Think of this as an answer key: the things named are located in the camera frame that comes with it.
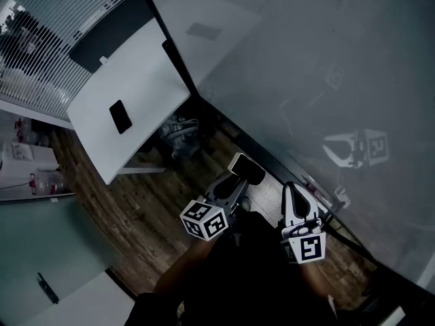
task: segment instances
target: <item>plastic bottle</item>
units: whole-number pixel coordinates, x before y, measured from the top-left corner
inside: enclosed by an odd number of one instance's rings
[[[58,171],[36,172],[31,174],[29,186],[32,188],[32,194],[36,196],[49,196],[51,194],[61,194],[66,190],[63,176]]]

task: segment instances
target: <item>wooden floor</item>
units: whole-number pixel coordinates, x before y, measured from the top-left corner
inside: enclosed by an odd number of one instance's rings
[[[73,131],[57,128],[50,143],[72,192],[121,253],[122,259],[111,269],[135,294],[151,291],[159,276],[188,248],[191,239],[178,215],[226,172],[239,150],[217,131],[193,158],[171,163],[165,173],[119,175],[107,186]],[[163,163],[155,149],[135,158]],[[373,265],[329,237],[326,259],[319,267],[336,287],[339,308],[354,309],[362,303],[361,292]]]

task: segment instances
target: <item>white wall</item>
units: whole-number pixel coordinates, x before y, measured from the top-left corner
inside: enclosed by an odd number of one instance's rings
[[[20,326],[122,326],[134,301],[102,273]]]

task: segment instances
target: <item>white table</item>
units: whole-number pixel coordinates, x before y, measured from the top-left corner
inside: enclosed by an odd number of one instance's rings
[[[129,163],[158,127],[189,97],[162,48],[165,37],[155,19],[124,42],[100,67],[67,113],[86,153],[106,184],[117,174],[158,173],[164,168]],[[132,126],[119,134],[109,112],[118,100]]]

